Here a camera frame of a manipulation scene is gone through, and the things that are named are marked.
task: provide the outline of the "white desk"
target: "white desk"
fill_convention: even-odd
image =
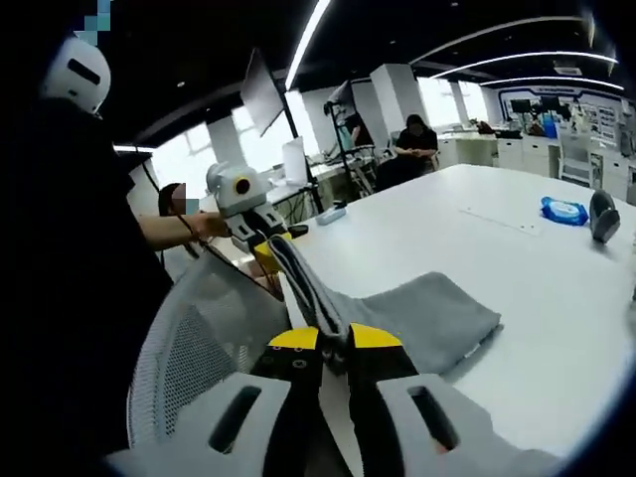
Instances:
[[[281,202],[286,201],[287,199],[300,194],[305,190],[308,190],[308,187],[311,187],[310,184],[304,186],[287,184],[285,182],[274,184],[274,188],[267,193],[267,201],[272,206],[275,206],[277,204],[280,204]]]
[[[440,169],[455,164],[493,166],[493,153],[497,150],[494,134],[479,134],[475,131],[446,132],[437,136]]]
[[[295,243],[328,286],[351,296],[437,270],[500,312],[492,346],[447,378],[513,444],[566,456],[603,417],[633,358],[636,208],[617,203],[622,226],[604,250],[588,228],[540,217],[542,196],[587,205],[591,194],[459,165],[357,201],[327,227],[311,220]]]

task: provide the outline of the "white mesh chair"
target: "white mesh chair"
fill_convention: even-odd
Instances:
[[[166,297],[141,349],[128,398],[130,446],[164,442],[183,406],[232,373],[248,373],[288,329],[283,303],[203,254]]]

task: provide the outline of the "white helmet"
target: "white helmet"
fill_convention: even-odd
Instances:
[[[42,83],[43,97],[65,97],[95,114],[110,89],[110,68],[101,51],[77,37],[68,38]]]

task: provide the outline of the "gray towel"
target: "gray towel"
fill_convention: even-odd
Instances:
[[[387,330],[402,341],[420,373],[449,371],[499,325],[501,315],[442,273],[428,273],[367,298],[352,298],[325,286],[291,240],[276,236],[269,246],[311,326],[343,344],[352,322]]]

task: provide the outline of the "black shirt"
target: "black shirt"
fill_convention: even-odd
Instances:
[[[15,144],[7,320],[24,425],[81,459],[125,448],[128,387],[172,281],[128,206],[100,120],[43,101]]]
[[[414,136],[408,129],[399,134],[396,143],[401,149],[435,149],[437,150],[437,134],[432,129],[425,129],[419,136]]]
[[[367,126],[365,125],[365,121],[363,120],[360,113],[356,112],[355,114],[349,116],[345,120],[345,126],[347,127],[349,134],[352,134],[352,135],[354,133],[354,129],[360,126],[360,133],[358,134],[358,138],[356,139],[354,146],[358,147],[358,146],[367,146],[367,145],[373,146],[374,145],[374,140],[371,138],[369,129],[367,129]]]

